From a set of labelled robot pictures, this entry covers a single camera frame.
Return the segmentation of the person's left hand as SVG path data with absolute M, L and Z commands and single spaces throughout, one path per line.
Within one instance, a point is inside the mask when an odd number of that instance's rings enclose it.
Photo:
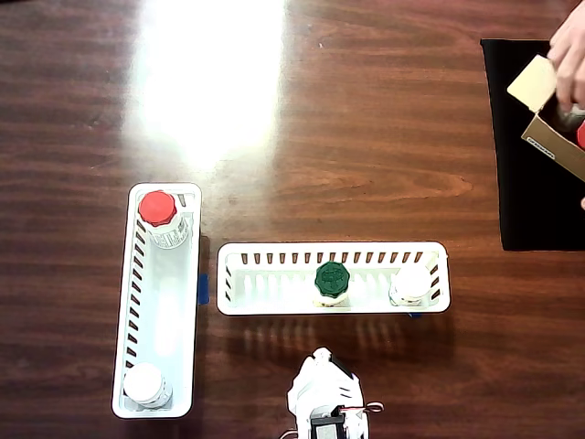
M 563 112 L 584 108 L 584 2 L 568 15 L 549 41 L 556 72 L 556 96 Z

